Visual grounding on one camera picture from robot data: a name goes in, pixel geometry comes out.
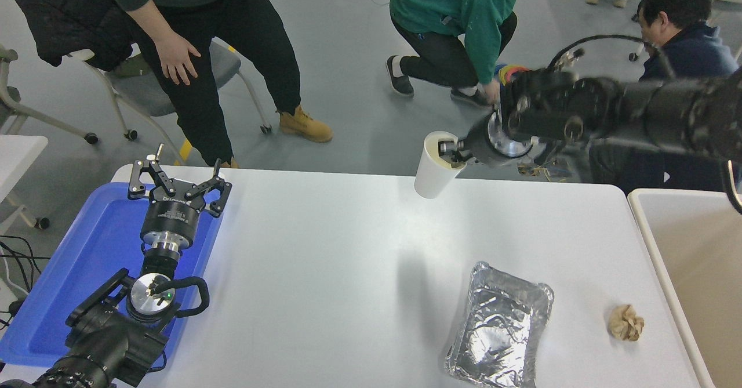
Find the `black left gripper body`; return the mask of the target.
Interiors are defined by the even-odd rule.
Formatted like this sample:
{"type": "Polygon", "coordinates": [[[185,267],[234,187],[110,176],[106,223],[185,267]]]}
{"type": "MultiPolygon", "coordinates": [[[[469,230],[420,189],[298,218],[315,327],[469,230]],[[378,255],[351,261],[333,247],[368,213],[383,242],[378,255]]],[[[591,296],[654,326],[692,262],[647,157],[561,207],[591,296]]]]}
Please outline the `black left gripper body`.
{"type": "Polygon", "coordinates": [[[167,196],[162,191],[148,193],[150,204],[141,227],[140,238],[148,245],[165,240],[178,244],[178,248],[193,246],[199,216],[206,206],[204,197],[194,200],[184,196],[167,196]]]}

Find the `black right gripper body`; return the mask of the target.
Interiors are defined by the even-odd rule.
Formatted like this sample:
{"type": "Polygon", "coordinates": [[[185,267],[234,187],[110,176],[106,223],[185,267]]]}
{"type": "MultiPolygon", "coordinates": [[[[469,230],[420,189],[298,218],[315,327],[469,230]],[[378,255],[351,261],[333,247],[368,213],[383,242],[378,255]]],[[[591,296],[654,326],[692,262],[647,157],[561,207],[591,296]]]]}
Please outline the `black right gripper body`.
{"type": "Polygon", "coordinates": [[[463,142],[477,162],[490,168],[500,168],[518,158],[518,143],[505,133],[498,111],[472,126],[463,142]]]}

